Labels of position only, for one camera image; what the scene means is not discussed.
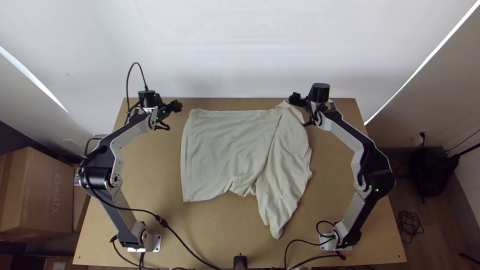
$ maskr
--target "white wall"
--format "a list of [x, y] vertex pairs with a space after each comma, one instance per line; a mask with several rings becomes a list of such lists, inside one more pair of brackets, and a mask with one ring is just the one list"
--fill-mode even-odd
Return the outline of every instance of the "white wall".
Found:
[[[480, 10], [366, 126], [379, 147], [413, 147], [423, 129], [426, 146], [450, 149], [480, 128]], [[480, 142], [480, 133], [451, 154]], [[480, 149], [455, 170], [480, 223]]]
[[[0, 73], [0, 118], [4, 123], [59, 154], [83, 153], [89, 132], [2, 55]], [[71, 147], [62, 139], [72, 139], [81, 147]]]
[[324, 82], [368, 119], [474, 2], [4, 0], [0, 45], [93, 134], [111, 131], [134, 61], [167, 97], [288, 97]]

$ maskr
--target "cardboard box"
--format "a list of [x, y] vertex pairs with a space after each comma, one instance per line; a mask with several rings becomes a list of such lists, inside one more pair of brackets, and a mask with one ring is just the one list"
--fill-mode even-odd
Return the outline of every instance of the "cardboard box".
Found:
[[73, 168], [75, 173], [75, 183], [73, 184], [73, 231], [79, 233], [82, 230], [85, 215], [87, 214], [90, 195], [80, 186], [80, 176], [77, 174], [79, 166], [74, 165]]
[[87, 270], [87, 265], [72, 264], [73, 257], [16, 255], [10, 270]]
[[31, 147], [0, 157], [0, 240], [72, 232], [73, 168]]

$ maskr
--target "cable connector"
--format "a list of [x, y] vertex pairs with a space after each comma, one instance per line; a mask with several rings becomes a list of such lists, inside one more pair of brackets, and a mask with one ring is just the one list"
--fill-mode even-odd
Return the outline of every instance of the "cable connector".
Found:
[[161, 218], [159, 215], [156, 214], [155, 219], [156, 219], [156, 221], [158, 221], [158, 223], [160, 223], [160, 225], [162, 227], [164, 227], [164, 228], [169, 227], [169, 223], [165, 219]]
[[117, 239], [118, 239], [118, 236], [115, 234], [114, 236], [112, 236], [109, 243], [113, 243]]

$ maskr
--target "wooden floor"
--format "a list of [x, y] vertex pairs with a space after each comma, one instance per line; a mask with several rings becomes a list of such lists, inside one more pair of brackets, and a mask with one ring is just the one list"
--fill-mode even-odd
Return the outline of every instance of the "wooden floor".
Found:
[[[391, 151], [385, 152], [395, 171], [400, 163], [405, 161], [409, 153]], [[411, 244], [404, 244], [407, 262], [397, 264], [372, 265], [376, 270], [478, 270], [478, 266], [458, 255], [466, 253], [480, 259], [480, 254], [471, 254], [466, 237], [461, 229], [458, 215], [447, 194], [427, 198], [425, 204], [417, 195], [416, 189], [407, 179], [397, 179], [395, 188], [389, 194], [391, 206], [396, 217], [400, 211], [414, 212], [418, 215], [424, 228], [423, 234], [418, 234]], [[367, 269], [355, 266], [356, 269]], [[125, 270], [137, 268], [116, 268], [91, 266], [91, 270]]]

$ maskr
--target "black cable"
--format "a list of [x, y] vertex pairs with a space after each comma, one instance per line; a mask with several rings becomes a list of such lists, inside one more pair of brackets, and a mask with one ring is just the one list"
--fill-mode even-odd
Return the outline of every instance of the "black cable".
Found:
[[409, 241], [405, 241], [403, 238], [401, 238], [401, 241], [407, 245], [412, 243], [412, 240], [416, 235], [420, 235], [425, 232], [424, 227], [420, 223], [419, 216], [414, 212], [399, 212], [398, 218], [396, 219], [396, 225], [399, 233], [406, 233], [410, 236]]
[[145, 91], [149, 90], [149, 87], [147, 86], [147, 82], [145, 81], [145, 76], [144, 76], [144, 71], [142, 70], [142, 66], [138, 62], [134, 62], [133, 64], [131, 64], [130, 69], [128, 70], [128, 74], [126, 75], [125, 91], [126, 91], [126, 107], [128, 111], [126, 114], [124, 125], [127, 123], [127, 120], [129, 119], [130, 112], [131, 112], [130, 100], [129, 100], [129, 78], [130, 78], [130, 73], [132, 72], [132, 69], [134, 68], [135, 65], [138, 65], [138, 67], [140, 68], [141, 78], [143, 79], [143, 85], [144, 85]]
[[463, 257], [463, 258], [465, 258], [465, 259], [467, 259], [467, 260], [470, 260], [470, 261], [476, 263], [477, 265], [480, 265], [480, 261], [478, 261], [478, 260], [476, 260], [476, 259], [468, 256], [468, 255], [465, 254], [465, 253], [459, 252], [458, 255], [460, 255], [460, 257]]
[[144, 266], [144, 257], [145, 257], [145, 252], [140, 253], [140, 260], [138, 260], [138, 270], [142, 270], [142, 266]]
[[86, 141], [86, 144], [85, 144], [85, 151], [83, 152], [83, 155], [84, 156], [87, 156], [87, 151], [89, 150], [89, 144], [92, 140], [101, 140], [103, 138], [97, 138], [97, 137], [93, 137], [93, 138], [89, 138], [87, 141]]
[[290, 245], [293, 244], [294, 242], [302, 242], [302, 243], [305, 243], [305, 244], [309, 244], [309, 245], [317, 246], [317, 247], [318, 247], [318, 246], [321, 246], [321, 245], [323, 245], [323, 244], [326, 244], [326, 243], [332, 241], [333, 239], [335, 239], [335, 238], [330, 238], [330, 239], [328, 239], [327, 241], [321, 242], [321, 243], [312, 243], [312, 242], [305, 241], [305, 240], [302, 240], [302, 239], [293, 239], [292, 241], [290, 241], [290, 242], [288, 243], [288, 245], [286, 245], [285, 254], [283, 255], [283, 267], [284, 267], [285, 269], [287, 269], [287, 252], [288, 252], [288, 250], [289, 250]]
[[464, 142], [466, 142], [468, 139], [470, 139], [471, 137], [473, 137], [473, 136], [474, 136], [475, 134], [477, 134], [478, 132], [480, 132], [480, 128], [479, 128], [477, 131], [475, 131], [472, 135], [470, 135], [470, 136], [468, 136], [466, 139], [464, 139], [461, 143], [455, 145], [453, 148], [450, 148], [450, 149], [445, 150], [443, 153], [444, 153], [445, 155], [450, 154], [450, 151], [452, 151], [453, 149], [459, 147], [461, 144], [463, 144]]
[[400, 169], [405, 166], [410, 161], [410, 158], [404, 160], [400, 165], [396, 168], [395, 173], [393, 174], [393, 179], [395, 179], [400, 171]]
[[316, 256], [316, 257], [313, 257], [313, 258], [306, 259], [306, 260], [304, 260], [304, 261], [302, 261], [302, 262], [299, 262], [299, 263], [295, 264], [294, 267], [289, 268], [288, 270], [295, 269], [295, 268], [300, 267], [300, 266], [302, 266], [302, 265], [304, 265], [304, 264], [306, 264], [306, 263], [308, 263], [308, 262], [311, 262], [311, 261], [313, 261], [313, 260], [324, 259], [324, 258], [331, 258], [331, 257], [339, 257], [340, 260], [342, 260], [342, 261], [345, 261], [345, 260], [347, 259], [344, 255], [340, 254], [340, 252], [337, 251], [335, 255], [333, 255], [333, 254], [332, 254], [332, 255], [323, 255], [323, 256]]
[[215, 266], [213, 264], [210, 264], [206, 261], [204, 261], [203, 259], [201, 259], [199, 256], [197, 256], [185, 243], [184, 241], [180, 238], [180, 236], [170, 227], [167, 225], [166, 227], [168, 230], [170, 230], [170, 232], [178, 239], [178, 241], [180, 241], [180, 243], [185, 247], [185, 249], [190, 252], [190, 254], [192, 254], [197, 260], [199, 260], [200, 262], [202, 262], [204, 265], [210, 267], [210, 268], [213, 268], [215, 270], [223, 270], [222, 268], [218, 267], [218, 266]]
[[316, 232], [317, 232], [319, 235], [321, 235], [322, 237], [335, 238], [335, 235], [325, 235], [325, 234], [323, 234], [323, 233], [320, 232], [320, 230], [319, 230], [319, 225], [322, 224], [322, 223], [328, 223], [328, 224], [330, 224], [332, 227], [335, 226], [335, 224], [333, 224], [333, 223], [330, 222], [330, 221], [320, 220], [319, 222], [316, 223], [316, 226], [315, 226]]
[[423, 138], [423, 140], [421, 141], [421, 148], [423, 148], [425, 145], [425, 132], [420, 132], [420, 137]]
[[142, 265], [139, 265], [139, 264], [136, 264], [134, 263], [133, 261], [125, 258], [124, 256], [122, 256], [122, 254], [120, 254], [119, 250], [117, 249], [117, 247], [115, 246], [115, 240], [117, 240], [117, 236], [114, 235], [111, 239], [110, 239], [110, 242], [111, 244], [113, 245], [113, 248], [115, 249], [115, 252], [118, 254], [118, 256], [120, 256], [120, 258], [122, 258], [125, 262], [135, 266], [135, 267], [138, 267], [139, 269], [147, 269], [147, 270], [159, 270], [159, 268], [150, 268], [150, 267], [145, 267], [145, 266], [142, 266]]

